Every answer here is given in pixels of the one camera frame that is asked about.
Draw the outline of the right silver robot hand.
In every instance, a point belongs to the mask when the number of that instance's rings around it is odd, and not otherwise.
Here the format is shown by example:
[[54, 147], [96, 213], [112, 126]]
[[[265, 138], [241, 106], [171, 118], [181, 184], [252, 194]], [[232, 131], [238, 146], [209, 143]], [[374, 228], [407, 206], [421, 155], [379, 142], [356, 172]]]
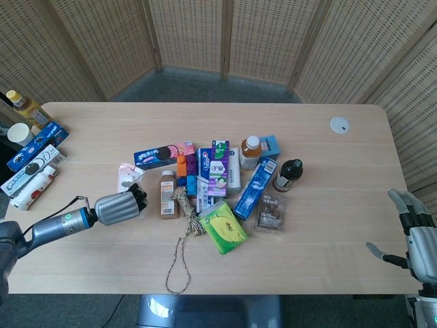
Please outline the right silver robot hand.
[[423, 284], [436, 283], [436, 226], [424, 203], [412, 193], [390, 189], [388, 196], [399, 213], [406, 236], [405, 258], [381, 251], [367, 242], [368, 250], [377, 258], [397, 267], [408, 269]]

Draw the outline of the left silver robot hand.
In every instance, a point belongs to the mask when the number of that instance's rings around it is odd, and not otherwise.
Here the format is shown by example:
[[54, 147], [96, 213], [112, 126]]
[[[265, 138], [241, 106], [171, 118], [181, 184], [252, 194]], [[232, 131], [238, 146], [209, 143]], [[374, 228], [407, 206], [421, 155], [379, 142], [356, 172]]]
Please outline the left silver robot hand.
[[134, 183], [126, 191], [97, 200], [94, 211], [101, 224], [111, 226], [137, 218], [147, 206], [147, 193]]

